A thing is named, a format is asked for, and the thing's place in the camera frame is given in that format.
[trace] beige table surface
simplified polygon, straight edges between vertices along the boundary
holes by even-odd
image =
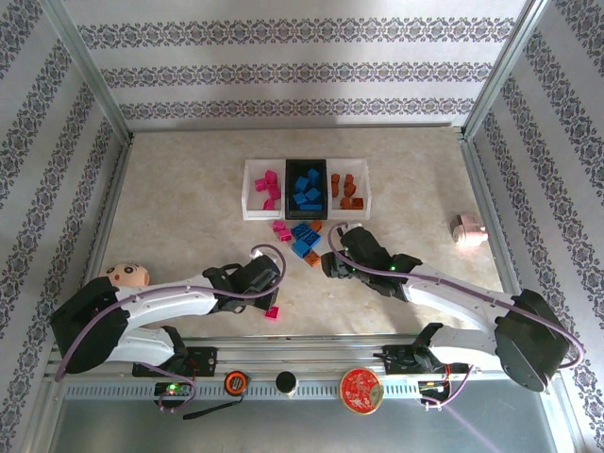
[[[136,135],[103,266],[134,261],[151,284],[248,263],[257,243],[277,244],[289,272],[279,318],[242,314],[175,318],[183,337],[417,333],[429,322],[460,327],[436,310],[384,298],[357,280],[310,268],[268,221],[242,218],[245,159],[367,158],[373,205],[363,224],[392,254],[406,253],[453,277],[501,291],[489,245],[460,250],[448,225],[478,208],[450,128],[369,128],[154,132]],[[327,252],[325,234],[315,248]]]

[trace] blue lego brick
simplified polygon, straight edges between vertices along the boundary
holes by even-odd
[[[309,200],[303,193],[297,193],[296,195],[294,195],[294,201],[295,204],[298,206],[306,205],[309,202]]]
[[[303,176],[299,177],[294,185],[296,192],[304,192],[308,187],[309,187],[309,180]]]
[[[310,229],[309,224],[307,224],[306,222],[301,222],[292,228],[292,235],[296,239],[302,239],[304,236],[309,234],[309,231],[312,231]]]
[[[300,210],[323,210],[323,205],[302,205]]]
[[[316,190],[314,187],[306,192],[306,197],[309,199],[311,203],[317,201],[317,199],[321,196],[321,193]]]
[[[321,174],[317,172],[314,168],[309,170],[309,181],[311,186],[316,186],[319,183],[319,176]]]
[[[321,236],[311,230],[310,233],[303,237],[300,241],[304,241],[309,248],[313,248],[319,243],[319,241],[321,241]]]
[[[310,253],[310,247],[304,240],[296,241],[292,245],[292,250],[302,260]]]

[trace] purple cable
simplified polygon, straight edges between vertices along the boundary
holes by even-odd
[[[425,399],[426,401],[434,403],[433,406],[428,405],[429,408],[439,408],[442,406],[446,406],[447,404],[449,404],[451,401],[453,401],[455,398],[457,398],[459,396],[459,394],[463,390],[463,387],[465,387],[465,384],[468,383],[468,379],[470,378],[470,375],[474,371],[474,368],[475,368],[475,365],[470,365],[470,369],[468,370],[467,374],[463,378],[463,381],[461,382],[460,386],[445,401],[439,401],[438,399],[432,398],[431,396],[423,396],[423,395],[422,395],[422,399]]]
[[[101,319],[103,319],[105,316],[107,316],[109,313],[111,313],[114,310],[119,309],[120,307],[122,307],[123,305],[125,305],[127,303],[133,302],[135,300],[138,300],[139,302],[142,303],[143,302],[142,299],[144,299],[145,297],[148,297],[150,295],[161,294],[161,293],[171,293],[173,291],[182,291],[183,293],[188,292],[188,291],[204,291],[204,292],[213,293],[213,294],[227,295],[229,297],[236,297],[238,299],[256,299],[258,297],[264,297],[265,295],[272,293],[281,284],[281,281],[283,281],[283,278],[285,277],[285,271],[287,269],[287,264],[285,262],[285,257],[283,256],[283,254],[275,246],[270,245],[268,243],[261,243],[260,245],[256,245],[255,247],[252,248],[252,253],[255,252],[256,250],[258,250],[259,248],[263,248],[263,247],[270,248],[275,253],[277,253],[277,255],[279,256],[279,259],[281,260],[281,266],[282,266],[281,275],[275,279],[275,283],[268,290],[262,291],[260,293],[253,293],[253,294],[237,294],[237,293],[232,293],[230,291],[217,290],[215,288],[211,288],[211,287],[207,287],[207,286],[193,286],[193,285],[192,286],[168,286],[168,287],[163,287],[163,288],[156,288],[155,290],[144,291],[142,293],[131,295],[130,297],[127,297],[126,299],[118,300],[117,302],[109,305],[106,309],[100,311],[96,316],[94,316],[93,319],[84,328],[82,328],[82,330],[79,332],[77,337],[75,337],[74,342],[72,343],[71,346],[69,346],[67,353],[63,356],[63,360],[60,362],[59,369],[55,373],[55,382],[61,382],[63,380],[63,378],[65,377],[65,369],[67,368],[67,364],[69,363],[72,356],[76,352],[76,349],[79,346],[79,344],[82,343],[82,340],[84,340],[84,338],[86,337],[86,335],[88,335],[88,333],[92,330],[92,328],[94,326],[96,326],[96,324]],[[187,380],[185,377],[180,377],[178,375],[172,375],[171,377],[173,377],[173,376]]]
[[[178,412],[181,409],[184,409],[186,406],[189,406],[193,402],[195,397],[197,396],[197,386],[195,385],[195,383],[193,382],[192,379],[189,379],[188,377],[184,377],[181,375],[175,375],[174,373],[170,373],[169,371],[162,370],[161,368],[158,368],[157,366],[153,366],[149,363],[144,363],[142,361],[139,362],[139,365],[142,365],[145,368],[148,368],[151,371],[155,371],[156,373],[159,373],[161,375],[167,376],[168,378],[173,378],[176,380],[184,380],[184,381],[188,382],[189,385],[191,386],[191,394],[189,395],[189,397],[187,399],[185,399],[185,401],[182,404],[179,404],[175,408],[170,408],[170,413]],[[159,401],[158,401],[159,410],[162,412],[165,409],[165,406],[162,404],[163,398],[165,398],[165,397],[166,397],[166,393],[164,392],[163,394],[161,394],[161,396],[159,397]]]
[[[332,226],[329,229],[329,233],[327,234],[327,242],[329,243],[329,248],[331,248],[331,251],[335,254],[335,256],[338,257],[343,262],[345,262],[346,264],[349,264],[356,269],[366,272],[367,274],[373,274],[375,276],[420,278],[422,280],[427,280],[427,281],[436,281],[436,282],[442,283],[444,285],[447,285],[455,290],[458,290],[462,293],[472,295],[473,297],[477,297],[478,299],[480,299],[484,302],[488,302],[489,304],[495,303],[496,305],[498,305],[501,308],[518,313],[518,314],[530,319],[531,321],[534,321],[543,326],[546,326],[547,328],[561,334],[564,338],[566,338],[570,343],[572,343],[575,346],[575,348],[577,349],[577,356],[570,362],[561,364],[559,369],[570,368],[571,366],[578,365],[579,363],[581,363],[583,361],[583,358],[585,356],[585,350],[583,349],[583,346],[580,343],[580,341],[573,334],[571,334],[564,328],[557,326],[550,321],[547,321],[545,318],[542,318],[541,316],[537,316],[536,314],[533,314],[529,311],[519,309],[519,308],[515,307],[514,305],[508,304],[507,302],[503,302],[501,300],[494,299],[487,295],[481,294],[477,291],[467,289],[467,288],[463,287],[462,285],[455,283],[454,281],[447,280],[446,278],[440,278],[440,277],[435,277],[435,276],[423,276],[421,274],[408,274],[408,273],[404,273],[404,272],[379,271],[378,269],[372,269],[370,267],[365,267],[365,266],[361,266],[360,264],[357,264],[353,260],[345,257],[342,253],[340,253],[336,249],[335,245],[333,244],[333,241],[331,240],[333,230],[338,227],[344,227],[344,226],[348,226],[348,223],[340,222],[340,223]]]

